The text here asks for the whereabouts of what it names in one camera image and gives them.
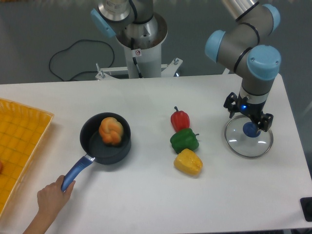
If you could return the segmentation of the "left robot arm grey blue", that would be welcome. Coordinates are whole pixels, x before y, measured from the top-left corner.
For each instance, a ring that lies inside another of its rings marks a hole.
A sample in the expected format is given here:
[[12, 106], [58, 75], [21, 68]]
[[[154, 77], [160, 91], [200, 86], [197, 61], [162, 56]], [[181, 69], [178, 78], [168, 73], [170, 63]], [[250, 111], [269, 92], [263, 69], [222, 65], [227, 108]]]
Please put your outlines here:
[[[230, 33], [213, 32], [205, 54], [242, 78], [239, 94], [229, 94], [224, 102], [230, 116], [241, 113], [250, 119], [253, 130], [266, 132], [273, 116], [263, 113], [263, 107], [279, 63], [269, 62], [275, 50], [261, 40], [279, 25], [280, 14], [256, 0], [225, 0], [223, 4], [238, 25]], [[124, 47], [131, 78], [162, 76], [161, 45], [168, 30], [151, 0], [102, 0], [90, 15], [102, 34], [115, 37]]]

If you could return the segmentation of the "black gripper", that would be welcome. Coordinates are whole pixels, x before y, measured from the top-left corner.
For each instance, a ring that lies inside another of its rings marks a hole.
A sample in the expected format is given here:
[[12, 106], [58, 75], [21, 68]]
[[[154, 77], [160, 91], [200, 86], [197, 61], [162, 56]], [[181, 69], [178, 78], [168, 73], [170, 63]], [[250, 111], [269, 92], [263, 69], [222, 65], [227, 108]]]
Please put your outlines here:
[[263, 113], [266, 100], [266, 95], [239, 94], [237, 97], [235, 93], [231, 92], [226, 97], [223, 107], [228, 110], [229, 118], [232, 118], [239, 110], [241, 114], [254, 122], [259, 130], [267, 132], [272, 125], [273, 115]]

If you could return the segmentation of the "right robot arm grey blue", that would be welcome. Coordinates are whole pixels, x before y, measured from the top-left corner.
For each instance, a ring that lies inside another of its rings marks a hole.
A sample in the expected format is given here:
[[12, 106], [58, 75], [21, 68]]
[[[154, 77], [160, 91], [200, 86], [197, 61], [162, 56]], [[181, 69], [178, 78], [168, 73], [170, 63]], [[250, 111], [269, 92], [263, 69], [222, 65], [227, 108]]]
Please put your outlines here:
[[208, 38], [205, 54], [242, 78], [239, 94], [230, 93], [224, 102], [230, 117], [247, 116], [259, 128], [271, 124], [273, 116], [263, 107], [279, 73], [281, 55], [262, 42], [279, 25], [280, 13], [257, 0], [224, 0], [237, 25], [230, 31], [217, 30]]

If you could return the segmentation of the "person's forearm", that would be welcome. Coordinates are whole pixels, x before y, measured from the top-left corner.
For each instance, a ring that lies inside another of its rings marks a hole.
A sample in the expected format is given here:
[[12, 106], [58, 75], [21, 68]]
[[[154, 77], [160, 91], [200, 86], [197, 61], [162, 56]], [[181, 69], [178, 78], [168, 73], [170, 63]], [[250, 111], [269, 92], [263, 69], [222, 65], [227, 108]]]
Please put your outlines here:
[[47, 210], [39, 210], [25, 229], [23, 234], [44, 234], [55, 221], [58, 213], [49, 212]]

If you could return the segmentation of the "person's hand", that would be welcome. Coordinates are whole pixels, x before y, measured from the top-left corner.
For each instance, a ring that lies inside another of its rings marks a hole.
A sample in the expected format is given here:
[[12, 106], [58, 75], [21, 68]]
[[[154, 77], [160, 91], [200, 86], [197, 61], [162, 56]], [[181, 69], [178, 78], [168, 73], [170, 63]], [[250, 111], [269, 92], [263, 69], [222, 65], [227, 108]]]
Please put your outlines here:
[[37, 193], [39, 206], [37, 216], [44, 221], [53, 222], [71, 197], [76, 181], [71, 182], [69, 187], [63, 192], [61, 190], [63, 180], [64, 176], [61, 175], [55, 182], [45, 186]]

